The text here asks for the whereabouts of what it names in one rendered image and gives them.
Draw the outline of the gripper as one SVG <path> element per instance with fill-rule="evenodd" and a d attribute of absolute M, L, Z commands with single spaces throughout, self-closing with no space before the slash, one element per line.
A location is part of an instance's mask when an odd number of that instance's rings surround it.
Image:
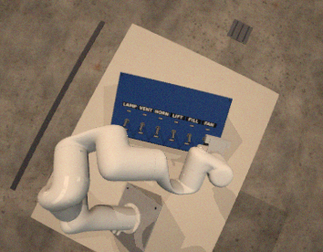
<path fill-rule="evenodd" d="M 207 151 L 207 148 L 208 148 L 208 143 L 203 143 L 203 144 L 198 144 L 197 146 L 195 146 L 195 147 L 201 147 L 201 148 L 203 148 L 203 149 L 205 149 L 206 151 Z"/>

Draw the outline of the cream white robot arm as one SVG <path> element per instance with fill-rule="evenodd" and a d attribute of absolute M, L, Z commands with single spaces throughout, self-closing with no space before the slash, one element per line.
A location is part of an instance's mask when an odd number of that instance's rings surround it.
<path fill-rule="evenodd" d="M 227 186 L 234 177 L 223 157 L 231 141 L 208 134 L 203 141 L 209 144 L 207 151 L 201 147 L 190 148 L 179 178 L 170 179 L 164 152 L 130 146 L 128 133 L 122 126 L 104 125 L 69 136 L 55 148 L 54 183 L 52 177 L 51 183 L 38 193 L 38 202 L 60 220 L 66 234 L 112 229 L 119 230 L 112 230 L 117 236 L 120 232 L 132 234 L 141 221 L 135 204 L 94 205 L 89 209 L 89 153 L 96 152 L 99 173 L 105 180 L 156 181 L 172 194 L 194 194 L 200 190 L 206 174 L 217 187 Z"/>

